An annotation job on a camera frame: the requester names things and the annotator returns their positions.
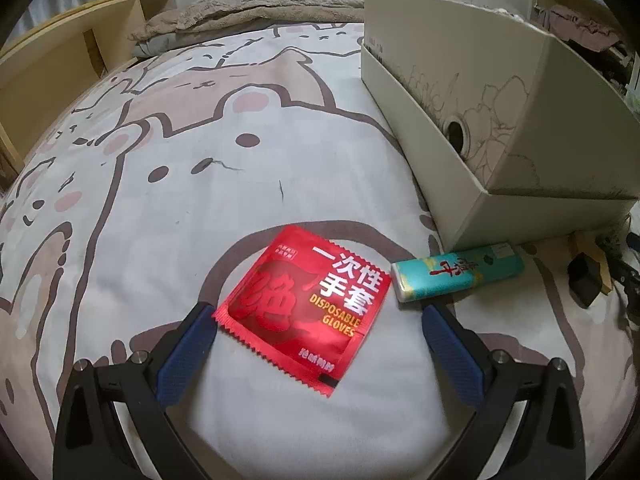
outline blue gripper pad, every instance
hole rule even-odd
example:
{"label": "blue gripper pad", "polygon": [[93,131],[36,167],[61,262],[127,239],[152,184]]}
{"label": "blue gripper pad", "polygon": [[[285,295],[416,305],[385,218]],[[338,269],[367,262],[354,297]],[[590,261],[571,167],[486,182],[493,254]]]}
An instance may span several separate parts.
{"label": "blue gripper pad", "polygon": [[216,338],[218,323],[212,318],[216,308],[207,305],[184,333],[174,351],[158,370],[156,399],[165,409],[177,404],[193,374]]}
{"label": "blue gripper pad", "polygon": [[433,305],[422,311],[422,333],[460,400],[477,411],[484,401],[482,370]]}

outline bed sheet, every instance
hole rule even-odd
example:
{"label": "bed sheet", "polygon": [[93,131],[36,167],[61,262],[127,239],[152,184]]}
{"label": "bed sheet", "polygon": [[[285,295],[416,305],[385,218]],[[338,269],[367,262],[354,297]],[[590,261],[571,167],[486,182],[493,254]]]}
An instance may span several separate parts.
{"label": "bed sheet", "polygon": [[[171,51],[102,81],[47,132],[0,210],[0,424],[41,480],[73,362],[152,348],[197,300],[221,301],[283,225],[383,269],[440,252],[360,80],[363,33],[272,27]],[[576,305],[566,238],[517,250],[523,275],[452,308],[489,348],[568,362],[592,472],[636,397],[623,300]],[[331,398],[221,332],[170,416],[216,478],[424,479],[471,412],[434,366],[418,307],[390,292]]]}

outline teal box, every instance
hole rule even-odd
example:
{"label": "teal box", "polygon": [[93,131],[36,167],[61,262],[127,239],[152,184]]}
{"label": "teal box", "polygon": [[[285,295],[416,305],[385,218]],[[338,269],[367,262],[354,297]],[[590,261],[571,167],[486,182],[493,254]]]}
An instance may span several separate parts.
{"label": "teal box", "polygon": [[520,255],[508,243],[391,264],[398,300],[423,300],[517,276]]}

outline cartoon bear ear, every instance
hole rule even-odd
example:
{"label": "cartoon bear ear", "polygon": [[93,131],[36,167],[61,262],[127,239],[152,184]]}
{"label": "cartoon bear ear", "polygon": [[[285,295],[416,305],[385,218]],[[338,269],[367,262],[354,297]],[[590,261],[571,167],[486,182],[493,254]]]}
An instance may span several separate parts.
{"label": "cartoon bear ear", "polygon": [[27,336],[28,341],[37,344],[49,309],[56,299],[71,233],[69,222],[60,224],[47,235],[27,262],[14,300],[6,309],[14,321],[16,338]]}

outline white cardboard box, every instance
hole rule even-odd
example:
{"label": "white cardboard box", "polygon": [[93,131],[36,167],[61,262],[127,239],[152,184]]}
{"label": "white cardboard box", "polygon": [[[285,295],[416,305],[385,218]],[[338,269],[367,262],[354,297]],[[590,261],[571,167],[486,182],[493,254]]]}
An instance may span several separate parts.
{"label": "white cardboard box", "polygon": [[431,118],[364,45],[362,80],[404,150],[445,251],[595,229],[621,219],[636,202],[488,193]]}
{"label": "white cardboard box", "polygon": [[490,193],[640,197],[640,123],[552,34],[457,2],[365,0],[364,45],[441,131],[460,125]]}

